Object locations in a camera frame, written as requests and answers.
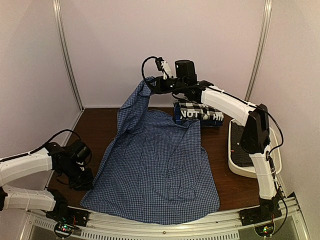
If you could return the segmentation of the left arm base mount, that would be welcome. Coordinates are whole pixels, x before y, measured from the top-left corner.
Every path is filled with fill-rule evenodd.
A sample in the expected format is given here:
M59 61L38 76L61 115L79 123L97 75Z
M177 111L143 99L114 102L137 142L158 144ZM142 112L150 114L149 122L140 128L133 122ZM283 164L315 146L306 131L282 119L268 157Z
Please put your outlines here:
M54 209L45 211L45 216L57 223L65 223L71 226L86 227L89 219L89 212L83 209L65 207L63 209Z

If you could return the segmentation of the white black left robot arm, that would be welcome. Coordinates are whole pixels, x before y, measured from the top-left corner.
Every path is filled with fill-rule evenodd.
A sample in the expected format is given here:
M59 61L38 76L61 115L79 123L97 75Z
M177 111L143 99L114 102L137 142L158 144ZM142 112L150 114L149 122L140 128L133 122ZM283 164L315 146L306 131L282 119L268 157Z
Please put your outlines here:
M89 191L93 187L93 173L86 160L92 159L92 151L81 140L69 146L56 142L45 143L39 149L0 160L0 209L41 210L57 222L72 219L66 198L56 189L31 190L11 187L17 179L54 171L65 175L66 185L75 191Z

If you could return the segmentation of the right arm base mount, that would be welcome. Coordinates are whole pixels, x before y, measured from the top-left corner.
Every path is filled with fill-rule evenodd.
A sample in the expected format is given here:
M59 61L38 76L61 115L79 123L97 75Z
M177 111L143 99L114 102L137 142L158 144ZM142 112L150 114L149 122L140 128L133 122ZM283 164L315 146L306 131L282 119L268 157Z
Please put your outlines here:
M270 222L272 217L278 218L282 216L280 209L275 209L273 212L262 210L260 206L246 208L239 211L239 217L242 226L254 225L262 222Z

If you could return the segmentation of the blue checked long sleeve shirt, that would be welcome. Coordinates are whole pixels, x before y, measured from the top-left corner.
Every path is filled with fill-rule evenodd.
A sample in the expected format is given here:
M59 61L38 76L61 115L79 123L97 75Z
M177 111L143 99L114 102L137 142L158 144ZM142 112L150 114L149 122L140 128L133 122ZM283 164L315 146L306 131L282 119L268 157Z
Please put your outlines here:
M216 212L220 199L199 121L176 124L170 114L148 108L151 96L141 81L118 110L116 136L81 206L160 225Z

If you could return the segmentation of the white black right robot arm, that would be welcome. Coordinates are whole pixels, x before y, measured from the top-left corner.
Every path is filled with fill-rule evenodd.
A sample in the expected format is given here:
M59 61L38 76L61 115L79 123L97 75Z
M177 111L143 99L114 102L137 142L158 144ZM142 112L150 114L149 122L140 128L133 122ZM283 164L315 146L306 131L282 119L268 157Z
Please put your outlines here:
M145 83L155 94L183 94L191 102L218 109L244 127L240 146L252 160L259 186L256 216L261 221L275 216L281 195L272 159L274 148L271 147L269 125L272 116L268 108L264 104L244 101L206 80L198 81L195 64L191 60L177 60L173 75L168 62L162 57L153 56L152 59L162 76Z

